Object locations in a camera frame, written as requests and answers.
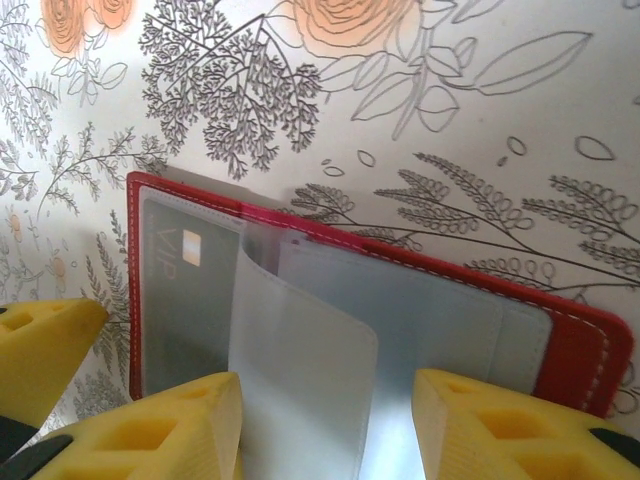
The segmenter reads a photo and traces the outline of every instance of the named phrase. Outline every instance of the white stitching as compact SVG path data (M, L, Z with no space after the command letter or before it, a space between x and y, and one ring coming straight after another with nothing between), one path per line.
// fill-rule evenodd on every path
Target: white stitching
M213 204L211 202L208 202L207 200L203 200L203 199L200 199L200 198L192 197L191 195L188 195L188 194L172 192L168 188L165 188L165 187L160 186L160 185L153 185L153 184L145 182L143 180L136 180L135 182L140 186L144 185L144 186L147 186L147 187L152 188L154 190L160 190L162 192L165 192L166 194L171 195L173 197L182 198L183 200L189 200L189 201L195 203L196 205L205 205L205 206L208 206L209 208L213 208L215 210L222 210L224 212L227 212L227 213L231 214L234 217L238 216L238 212L237 211L231 210L229 208L226 208L226 207L223 207L223 206L220 206L220 205L215 205L215 204ZM133 206L133 188L129 189L129 199L130 199L130 204ZM265 217L261 217L261 216L258 216L258 215L251 215L251 214L245 213L245 212L240 212L240 215L241 215L240 218L247 217L247 218L251 218L253 220L258 220L258 221L261 221L261 222L265 222L265 223L267 223L269 225L278 225L278 226L284 227L284 228L292 228L291 225L288 225L286 223L279 222L279 221L276 221L276 220L273 220L273 219L269 219L269 218L265 218ZM129 228L132 229L132 226L133 226L133 215L129 215ZM588 325L589 327L594 328L600 334L600 336L602 337L602 350L601 350L601 353L600 353L600 359L599 359L598 366L596 367L596 373L595 373L595 375L593 377L593 380L591 381L591 385L589 386L589 390L586 393L585 399L582 402L582 405L580 406L580 409L581 410L586 410L589 407L589 405L591 404L591 401L593 400L593 396L595 394L595 391L598 389L598 387L600 385L600 382L602 380L602 374L604 373L604 364L607 362L607 360L609 358L609 346L610 346L610 342L609 342L609 338L607 336L607 333L604 330L602 330L600 327L598 327L597 325L594 325L593 323L589 322L588 320L585 320L583 318L577 317L575 315L571 315L569 313L560 312L558 310L554 310L552 308L546 307L544 305L540 305L540 304L535 303L535 302L523 301L523 300L520 300L520 299L517 299L517 298L508 297L507 295L504 295L504 294L502 294L500 292L494 292L494 291L491 291L491 290L489 290L487 288L479 287L477 285L472 285L472 284L464 282L463 280L460 280L458 278L452 278L452 277L449 277L448 275L443 275L443 274L440 274L438 272L434 272L434 271L432 271L430 269L426 269L424 267L417 267L415 265L411 265L411 264L408 264L408 263L405 263L405 262L401 262L399 260L387 257L385 255L380 255L380 254L375 253L375 252L367 251L367 250L365 250L365 249L363 249L363 248L361 248L361 247L359 247L357 245L354 245L352 243L348 243L348 242L344 242L344 241L341 241L341 240L337 240L335 238L331 238L331 237L328 237L326 235L323 235L323 234L320 234L320 233L317 233L317 232L312 232L312 231L309 231L309 230L305 230L304 228L303 229L295 228L295 229L298 230L298 231L307 233L309 235L313 235L313 236L316 236L316 237L324 238L325 240L327 240L330 243L338 243L340 245L348 247L348 248L350 248L352 250L357 250L357 251L359 251L361 253L364 253L366 255L371 255L371 256L374 256L374 257L377 257L377 258L381 258L381 259L386 260L388 262L393 262L393 263L396 263L398 265L402 265L404 267L407 267L407 268L410 268L410 269L413 269L413 270L419 270L419 271L428 273L430 275L435 275L437 277L446 278L448 280L452 280L454 282L461 283L461 284L467 285L469 287L473 287L473 288L477 288L479 290L483 290L485 292L489 292L489 293L491 293L493 295L500 295L501 297L508 298L510 300L515 300L515 301L518 301L520 303L525 303L527 305L532 305L532 306L534 306L536 308L541 308L543 310L546 310L547 312L552 312L552 313L555 313L557 315L567 316L567 317L569 317L569 318L571 318L573 320L578 320L578 321L583 322L584 324ZM135 244L136 244L137 241L138 241L138 239L132 239L131 240L130 250L132 251L133 258L138 258L137 255L136 255L136 251L135 251ZM137 262L132 262L132 264L133 264L132 267L133 267L133 273L134 273L134 281L132 282L133 283L133 295L134 295L134 299L138 299L138 290L137 290L137 282L136 282L136 279L139 276L138 266L137 266ZM139 311L138 311L138 302L137 301L133 302L133 308L134 308L134 318L137 318L138 321L139 321L140 318L138 316L139 315ZM136 342L132 342L132 344L133 344L132 345L132 353L134 355L137 355Z

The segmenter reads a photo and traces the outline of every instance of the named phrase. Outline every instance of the card holder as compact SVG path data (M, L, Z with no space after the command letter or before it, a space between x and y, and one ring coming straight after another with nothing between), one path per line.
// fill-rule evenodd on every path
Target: card holder
M605 312L167 180L128 186L132 396L237 371L248 479L422 479L416 368L604 415L629 359Z

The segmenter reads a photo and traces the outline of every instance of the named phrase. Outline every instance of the leaf drawing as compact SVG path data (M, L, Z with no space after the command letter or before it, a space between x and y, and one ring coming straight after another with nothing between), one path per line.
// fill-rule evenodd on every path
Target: leaf drawing
M510 136L507 138L507 148L519 157L527 154L527 146L517 137Z
M240 180L249 166L270 169L278 129L296 153L311 145L320 76L314 65L289 63L266 15L234 27L219 3L156 0L139 42L151 57L142 73L143 97L171 153L204 118L208 157L226 163L229 176ZM278 12L280 20L288 18Z
M351 88L364 61L365 57L361 55L349 55L330 63L320 72L322 90L339 92Z
M16 200L28 202L38 194L35 182L38 172L20 166L20 152L11 140L0 140L0 162L0 196L11 191Z
M625 229L626 222L636 217L639 207L625 195L595 182L554 175L550 178L551 187L569 200L550 203L524 199L522 208L514 208L513 201L498 188L461 166L435 155L417 153L415 156L443 172L450 182L400 170L398 174L408 187L376 190L375 195L403 204L397 214L404 224L362 223L357 220L358 210L349 197L322 185L296 189L291 205L310 212L302 215L306 218L411 251L422 249L421 236L496 248L500 252L498 256L473 259L467 261L466 266L583 304L589 304L588 292L596 288L640 291L640 238ZM472 200L469 208L448 203L452 189ZM550 250L543 251L519 238L522 231L534 227L533 219L523 215L523 210L539 213L569 228L586 226L581 233L587 238L575 247L588 261L568 257L564 253L566 242L552 242ZM600 236L598 229L611 234ZM486 231L492 236L482 238ZM496 233L505 241L496 240ZM553 251L556 244L563 253ZM504 252L514 254L506 256ZM587 273L589 280L578 277L575 283L560 283L558 272L563 266Z
M420 121L432 132L444 130L459 109L453 95L439 85L429 87L418 106Z
M127 403L124 394L113 384L111 375L102 370L98 370L95 376L76 378L73 383L78 391L78 396L73 399L78 420L100 415Z
M576 137L574 148L576 152L589 160L612 161L616 159L611 149L597 138L585 135Z
M98 174L102 174L111 188L122 189L125 180L121 173L122 167L129 168L131 164L137 169L154 174L160 174L166 169L167 147L156 137L143 136L140 148L136 150L133 144L136 136L133 134L133 127L129 127L124 132L116 132L108 140L108 149L102 148L95 152L94 132L95 127L89 122L78 133L77 150L72 148L66 135L56 142L49 164L53 180L40 201L38 215L45 200L62 203L78 215L80 209L75 199L76 191L63 186L66 182L87 187L91 198L97 202L102 192L100 180L96 178Z
M522 208L579 231L597 242L626 233L623 224L638 213L638 205L613 189L589 181L552 175L551 186L569 198L523 199Z
M101 354L109 373L116 370L123 384L126 382L129 359L130 318L129 318L129 282L126 274L127 250L126 234L118 221L115 211L111 211L112 232L119 246L121 257L114 259L109 245L105 242L104 232L96 235L96 245L102 266L102 272L96 271L91 257L86 257L87 276L91 293L81 289L83 297L91 297L100 302L109 312L109 320L100 337L93 346L96 355Z
M536 288L545 292L552 292L554 290L553 280L556 276L556 267L551 262L539 262L532 259L524 260L519 257L510 257L472 260L464 265L472 270L503 278L527 287Z
M398 25L391 34L393 35L393 42L400 54L400 58L407 61L413 58L414 52L416 52L418 45L420 44L421 30L419 25L412 25L412 15L405 14L405 16L398 22Z
M473 200L475 208L488 222L499 225L505 231L533 228L534 222L531 217L524 215L523 210L516 208L514 202L503 192L474 173L435 155L417 154L416 157L422 162L435 166L453 180L465 195Z
M431 47L427 56L429 69L441 77L459 77L460 59L449 47Z
M303 217L320 223L331 223L354 209L355 204L341 190L316 184L295 190L297 198L291 201L294 207L312 212Z
M100 90L112 90L124 80L128 66L117 62L102 70L102 60L95 57L96 51L107 42L109 29L103 27L98 33L84 33L84 48L73 58L60 57L51 69L58 81L66 80L67 95L79 95L80 106L85 102L95 105Z
M371 120L398 110L413 92L413 76L395 72L380 80L360 102L351 120Z
M365 150L358 150L358 160L365 167L373 168L376 166L375 157Z
M530 88L571 65L592 36L585 32L559 32L518 45L489 62L468 88L487 96Z
M426 30L436 28L453 13L457 6L451 0L423 2L420 7L422 9L422 28Z
M467 68L473 61L473 56L476 53L476 47L478 46L478 39L474 37L463 38L454 47L453 51L458 57L458 63L460 68Z
M122 83L127 73L127 65L124 63L114 63L107 68L100 78L100 85L105 90L112 90Z
M335 166L325 167L322 171L327 177L342 177L345 174L344 170Z
M596 261L611 265L625 275L640 278L640 248L609 245L598 241L584 241L580 248Z
M27 75L25 39L33 31L28 8L28 2L20 0L0 2L0 103L15 141L24 145L26 140L44 154L58 97L45 75Z
M303 46L302 35L298 30L293 12L293 4L288 1L280 2L267 14L266 23L272 33L276 35L282 43L291 48Z
M387 52L378 52L371 55L358 68L353 81L353 89L362 90L373 85L384 75L388 65L389 54Z
M494 11L504 0L469 0L453 17L451 23L462 23Z

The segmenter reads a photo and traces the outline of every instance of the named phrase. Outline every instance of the orange rose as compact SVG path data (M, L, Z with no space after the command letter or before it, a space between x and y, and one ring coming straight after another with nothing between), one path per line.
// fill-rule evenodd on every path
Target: orange rose
M133 0L88 0L96 20L113 30L124 25L131 14Z
M73 57L84 36L85 0L42 0L41 8L51 48L61 57Z
M292 0L295 21L311 53L332 58L383 50L390 32L416 0Z

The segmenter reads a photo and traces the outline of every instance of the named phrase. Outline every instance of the wall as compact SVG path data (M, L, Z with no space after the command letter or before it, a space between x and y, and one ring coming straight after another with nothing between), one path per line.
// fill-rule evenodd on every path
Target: wall
M49 427L126 400L132 169L239 184L638 331L638 0L214 3L0 0L0 294L112 312ZM630 365L612 415L636 434L639 399Z

